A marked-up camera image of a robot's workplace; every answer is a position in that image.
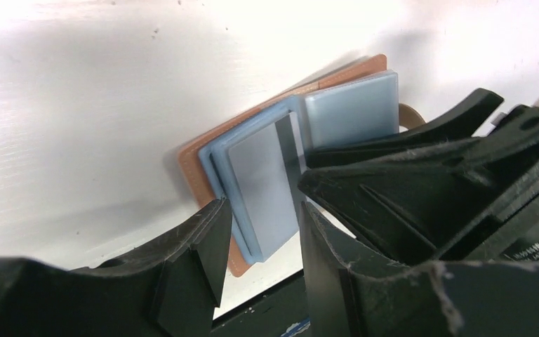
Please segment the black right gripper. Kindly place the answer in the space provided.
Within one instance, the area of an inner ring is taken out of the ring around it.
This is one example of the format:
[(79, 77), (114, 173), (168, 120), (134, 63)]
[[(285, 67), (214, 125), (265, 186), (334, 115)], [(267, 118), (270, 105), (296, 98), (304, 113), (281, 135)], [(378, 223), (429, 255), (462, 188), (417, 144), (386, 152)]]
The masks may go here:
[(406, 265), (539, 262), (539, 107), (484, 137), (312, 169), (299, 187), (359, 241)]

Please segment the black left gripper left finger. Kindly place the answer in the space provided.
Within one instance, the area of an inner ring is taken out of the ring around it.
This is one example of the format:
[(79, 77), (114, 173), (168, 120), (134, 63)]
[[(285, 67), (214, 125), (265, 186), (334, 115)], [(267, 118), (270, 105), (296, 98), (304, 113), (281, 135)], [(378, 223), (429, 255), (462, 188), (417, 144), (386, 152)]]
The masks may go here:
[(222, 198), (95, 268), (0, 258), (0, 336), (209, 336), (231, 226)]

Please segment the tan leather card holder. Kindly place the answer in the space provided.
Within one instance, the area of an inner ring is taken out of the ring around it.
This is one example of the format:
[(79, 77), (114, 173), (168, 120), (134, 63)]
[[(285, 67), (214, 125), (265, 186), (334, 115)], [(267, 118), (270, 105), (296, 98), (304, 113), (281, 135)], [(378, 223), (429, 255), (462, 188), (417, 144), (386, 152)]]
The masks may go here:
[(415, 128), (424, 119), (398, 101), (398, 77), (383, 54), (362, 57), (226, 121), (178, 153), (200, 206), (232, 205), (228, 269), (242, 276), (298, 231), (297, 184), (305, 155)]

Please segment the silver card with stripe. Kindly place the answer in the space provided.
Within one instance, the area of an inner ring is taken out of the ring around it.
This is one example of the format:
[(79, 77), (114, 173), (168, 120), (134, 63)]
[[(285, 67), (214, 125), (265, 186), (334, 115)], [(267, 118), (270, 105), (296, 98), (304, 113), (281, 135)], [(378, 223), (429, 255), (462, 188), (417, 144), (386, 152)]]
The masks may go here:
[(303, 168), (301, 150), (294, 112), (228, 149), (246, 211), (245, 237), (259, 246), (258, 262), (266, 261), (298, 232), (295, 204), (304, 199), (295, 187)]

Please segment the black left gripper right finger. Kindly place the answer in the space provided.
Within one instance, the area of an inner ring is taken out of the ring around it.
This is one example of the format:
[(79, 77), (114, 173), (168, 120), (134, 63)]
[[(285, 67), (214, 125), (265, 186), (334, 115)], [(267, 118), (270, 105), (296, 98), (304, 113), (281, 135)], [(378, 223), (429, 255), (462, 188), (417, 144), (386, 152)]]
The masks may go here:
[(409, 267), (300, 206), (314, 336), (539, 336), (539, 263), (429, 260)]

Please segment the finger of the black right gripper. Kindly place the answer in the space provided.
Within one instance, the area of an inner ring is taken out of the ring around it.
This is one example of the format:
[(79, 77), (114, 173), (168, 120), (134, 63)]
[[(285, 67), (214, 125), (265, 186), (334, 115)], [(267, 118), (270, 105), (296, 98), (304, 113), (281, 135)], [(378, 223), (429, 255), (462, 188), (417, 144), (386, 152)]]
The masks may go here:
[(422, 146), (469, 138), (501, 106), (504, 98), (477, 88), (455, 107), (425, 124), (407, 126), (406, 131), (355, 145), (315, 150), (307, 155), (311, 169), (342, 166), (404, 152)]

